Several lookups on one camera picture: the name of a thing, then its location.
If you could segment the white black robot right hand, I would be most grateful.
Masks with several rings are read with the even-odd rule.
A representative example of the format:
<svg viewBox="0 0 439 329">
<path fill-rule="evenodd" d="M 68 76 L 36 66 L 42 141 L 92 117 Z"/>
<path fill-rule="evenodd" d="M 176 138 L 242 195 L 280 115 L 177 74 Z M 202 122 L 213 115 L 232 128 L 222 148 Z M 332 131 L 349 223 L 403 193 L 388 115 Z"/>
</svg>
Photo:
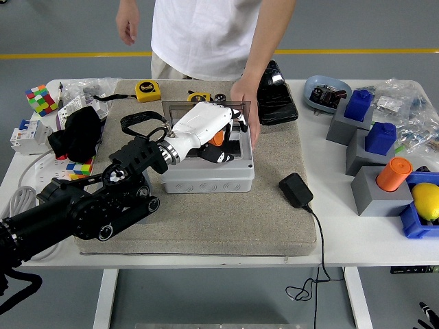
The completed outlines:
<svg viewBox="0 0 439 329">
<path fill-rule="evenodd" d="M 421 310 L 424 312 L 424 314 L 426 315 L 427 319 L 429 320 L 430 325 L 421 319 L 418 320 L 418 324 L 425 329 L 432 329 L 432 328 L 438 329 L 439 328 L 438 315 L 424 302 L 419 302 L 419 306 Z"/>
</svg>

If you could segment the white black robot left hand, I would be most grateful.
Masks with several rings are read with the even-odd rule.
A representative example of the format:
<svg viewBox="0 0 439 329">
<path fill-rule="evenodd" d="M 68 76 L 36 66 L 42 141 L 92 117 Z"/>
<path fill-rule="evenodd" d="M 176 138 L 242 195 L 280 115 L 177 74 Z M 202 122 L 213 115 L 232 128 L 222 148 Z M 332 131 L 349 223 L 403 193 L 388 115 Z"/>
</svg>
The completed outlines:
<svg viewBox="0 0 439 329">
<path fill-rule="evenodd" d="M 244 115 L 239 110 L 215 103 L 197 103 L 161 142 L 167 162 L 172 165 L 180 163 L 192 149 L 197 149 L 198 156 L 209 162 L 230 162 L 234 157 L 209 141 L 234 120 L 240 122 L 243 132 L 248 130 Z"/>
</svg>

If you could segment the person's right hand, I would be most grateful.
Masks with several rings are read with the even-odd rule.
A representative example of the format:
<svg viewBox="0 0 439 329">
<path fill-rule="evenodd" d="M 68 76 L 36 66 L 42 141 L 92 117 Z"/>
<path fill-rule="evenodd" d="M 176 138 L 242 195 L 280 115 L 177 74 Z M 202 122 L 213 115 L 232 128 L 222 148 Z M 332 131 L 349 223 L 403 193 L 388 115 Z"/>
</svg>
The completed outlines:
<svg viewBox="0 0 439 329">
<path fill-rule="evenodd" d="M 128 46 L 136 42 L 140 14 L 137 4 L 122 1 L 116 15 L 117 31 L 120 39 Z"/>
</svg>

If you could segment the person's left hand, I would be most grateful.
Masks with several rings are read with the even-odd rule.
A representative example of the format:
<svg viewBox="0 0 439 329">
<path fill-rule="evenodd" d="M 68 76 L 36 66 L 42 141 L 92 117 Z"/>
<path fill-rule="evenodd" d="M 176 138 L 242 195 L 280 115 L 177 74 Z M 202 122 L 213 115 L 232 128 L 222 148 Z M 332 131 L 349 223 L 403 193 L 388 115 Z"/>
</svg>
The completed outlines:
<svg viewBox="0 0 439 329">
<path fill-rule="evenodd" d="M 231 88 L 230 96 L 233 101 L 250 101 L 248 125 L 250 128 L 250 140 L 254 149 L 259 139 L 261 124 L 259 121 L 259 108 L 257 91 L 261 76 L 256 73 L 244 73 Z"/>
</svg>

